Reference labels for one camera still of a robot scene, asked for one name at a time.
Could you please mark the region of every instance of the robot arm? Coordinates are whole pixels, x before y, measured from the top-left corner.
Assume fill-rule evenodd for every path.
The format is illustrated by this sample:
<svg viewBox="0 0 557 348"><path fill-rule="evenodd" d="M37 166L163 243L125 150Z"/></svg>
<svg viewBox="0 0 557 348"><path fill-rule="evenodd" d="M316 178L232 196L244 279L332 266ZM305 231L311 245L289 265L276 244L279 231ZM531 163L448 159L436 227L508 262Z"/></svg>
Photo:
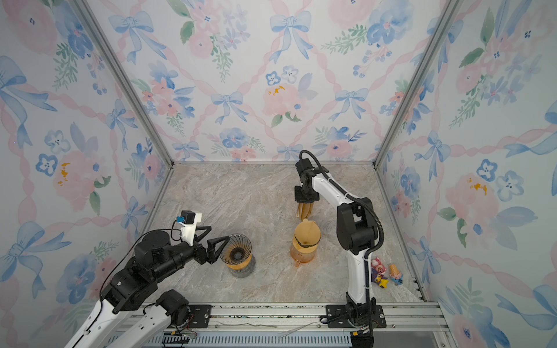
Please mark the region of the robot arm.
<svg viewBox="0 0 557 348"><path fill-rule="evenodd" d="M313 158L317 167L309 158L302 158L304 153ZM370 296L369 259L383 245L383 227L373 205L368 198L355 197L339 185L307 150L300 152L296 170L301 181L300 186L294 187L298 203L311 204L323 197L336 208L336 236L348 260L347 312L353 323L370 323L375 301Z"/></svg>
<svg viewBox="0 0 557 348"><path fill-rule="evenodd" d="M133 311L157 290L157 283L182 269L195 259L199 264L215 263L228 243L229 236L210 239L207 248L200 243L211 230L210 227L196 227L195 213L182 211L181 220L186 222L183 229L206 230L200 236L188 235L186 241L170 244L170 236L164 230L154 230L145 234L135 246L135 255L129 259L124 269L114 275L101 292L91 315L72 337L65 348L97 348L107 337L128 319ZM216 244L223 242L218 250ZM189 316L188 301L175 290L159 297L149 312L130 330L112 343L109 348L142 347L156 332L171 323L180 326Z"/></svg>

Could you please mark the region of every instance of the orange plastic jug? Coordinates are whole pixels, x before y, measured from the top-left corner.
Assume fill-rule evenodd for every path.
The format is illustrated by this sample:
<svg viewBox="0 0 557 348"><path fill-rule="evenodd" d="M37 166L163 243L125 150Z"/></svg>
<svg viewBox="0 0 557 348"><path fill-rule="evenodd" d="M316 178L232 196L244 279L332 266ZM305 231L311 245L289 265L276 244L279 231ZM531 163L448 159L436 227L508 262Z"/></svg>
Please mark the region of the orange plastic jug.
<svg viewBox="0 0 557 348"><path fill-rule="evenodd" d="M317 245L321 240L321 230L315 221L304 219L294 230L290 256L294 259L294 265L310 262L317 252Z"/></svg>

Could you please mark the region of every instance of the toy figurine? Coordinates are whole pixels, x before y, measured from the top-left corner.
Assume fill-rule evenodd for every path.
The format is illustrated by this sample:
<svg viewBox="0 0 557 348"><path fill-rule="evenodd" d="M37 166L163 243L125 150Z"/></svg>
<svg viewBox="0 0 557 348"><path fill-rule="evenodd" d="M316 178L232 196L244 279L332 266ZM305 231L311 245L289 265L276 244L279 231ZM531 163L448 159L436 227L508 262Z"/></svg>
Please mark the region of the toy figurine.
<svg viewBox="0 0 557 348"><path fill-rule="evenodd" d="M387 283L389 282L388 279L381 279L381 281L379 282L379 286L382 287L383 289L387 288Z"/></svg>
<svg viewBox="0 0 557 348"><path fill-rule="evenodd" d="M372 281L379 284L382 279L383 277L374 268L372 268Z"/></svg>
<svg viewBox="0 0 557 348"><path fill-rule="evenodd" d="M385 275L385 273L387 272L387 269L385 268L385 266L383 266L383 264L381 263L381 259L379 257L376 257L374 260L372 260L372 267L377 271L377 273L379 273L382 277Z"/></svg>
<svg viewBox="0 0 557 348"><path fill-rule="evenodd" d="M392 264L389 266L390 272L389 275L393 280L395 285L402 285L402 276L403 274L398 270L397 266Z"/></svg>

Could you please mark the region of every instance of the wallpaper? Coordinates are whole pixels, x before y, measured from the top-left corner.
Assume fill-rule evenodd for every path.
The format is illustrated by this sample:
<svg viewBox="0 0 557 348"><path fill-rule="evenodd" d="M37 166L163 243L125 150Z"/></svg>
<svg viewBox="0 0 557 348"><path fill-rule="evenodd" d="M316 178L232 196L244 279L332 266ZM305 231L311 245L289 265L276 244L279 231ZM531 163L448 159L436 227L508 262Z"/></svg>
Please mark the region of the wallpaper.
<svg viewBox="0 0 557 348"><path fill-rule="evenodd" d="M0 346L61 347L167 166L71 7L0 1Z"/></svg>
<svg viewBox="0 0 557 348"><path fill-rule="evenodd" d="M445 1L89 4L175 160L369 161Z"/></svg>
<svg viewBox="0 0 557 348"><path fill-rule="evenodd" d="M460 348L557 347L556 15L465 0L380 168Z"/></svg>

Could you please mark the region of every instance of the marble surface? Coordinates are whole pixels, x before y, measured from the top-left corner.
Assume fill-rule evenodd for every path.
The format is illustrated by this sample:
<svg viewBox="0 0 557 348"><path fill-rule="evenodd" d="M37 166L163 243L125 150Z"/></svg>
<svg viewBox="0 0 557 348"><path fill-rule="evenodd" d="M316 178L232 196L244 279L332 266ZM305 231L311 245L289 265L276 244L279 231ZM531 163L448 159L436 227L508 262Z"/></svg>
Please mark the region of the marble surface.
<svg viewBox="0 0 557 348"><path fill-rule="evenodd" d="M395 263L404 274L402 286L390 283L382 289L372 284L373 296L378 302L420 301L373 167L368 164L326 167L348 191L373 202L385 231L383 247L374 254L387 267ZM345 301L346 251L336 238L336 209L328 202L316 202L309 218L322 233L315 258L296 268L290 257L294 229L300 223L294 201L294 186L299 184L294 164L175 165L152 229L170 228L181 210L202 212L201 225L213 228L206 239L242 233L251 240L257 263L251 275L239 279L229 274L220 259L204 265L191 261L160 283L149 300L175 289L190 302Z"/></svg>

